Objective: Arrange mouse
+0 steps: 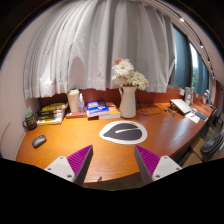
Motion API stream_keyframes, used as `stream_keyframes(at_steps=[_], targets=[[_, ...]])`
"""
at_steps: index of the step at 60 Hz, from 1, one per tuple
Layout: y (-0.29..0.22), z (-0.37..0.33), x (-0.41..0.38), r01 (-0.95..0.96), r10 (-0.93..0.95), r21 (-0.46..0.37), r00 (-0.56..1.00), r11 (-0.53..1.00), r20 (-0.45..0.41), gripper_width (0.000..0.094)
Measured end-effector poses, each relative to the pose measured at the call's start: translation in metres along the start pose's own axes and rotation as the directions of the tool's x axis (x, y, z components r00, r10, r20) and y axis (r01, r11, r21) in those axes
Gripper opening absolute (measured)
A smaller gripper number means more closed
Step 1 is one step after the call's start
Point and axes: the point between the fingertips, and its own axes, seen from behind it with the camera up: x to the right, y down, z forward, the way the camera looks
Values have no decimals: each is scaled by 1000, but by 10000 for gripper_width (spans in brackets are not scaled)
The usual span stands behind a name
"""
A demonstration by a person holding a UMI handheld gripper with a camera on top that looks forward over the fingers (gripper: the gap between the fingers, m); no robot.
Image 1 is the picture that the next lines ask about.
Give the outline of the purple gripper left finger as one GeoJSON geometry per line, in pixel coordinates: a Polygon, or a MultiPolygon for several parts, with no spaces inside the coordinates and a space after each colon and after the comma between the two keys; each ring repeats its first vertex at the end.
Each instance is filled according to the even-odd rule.
{"type": "Polygon", "coordinates": [[[56,176],[82,186],[93,156],[93,146],[89,145],[68,157],[59,156],[45,168],[56,176]]]}

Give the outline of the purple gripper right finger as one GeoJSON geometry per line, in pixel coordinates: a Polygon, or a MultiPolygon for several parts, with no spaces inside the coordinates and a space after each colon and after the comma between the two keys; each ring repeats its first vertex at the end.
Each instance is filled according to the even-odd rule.
{"type": "Polygon", "coordinates": [[[135,146],[134,156],[144,185],[181,170],[169,156],[160,157],[138,145],[135,146]]]}

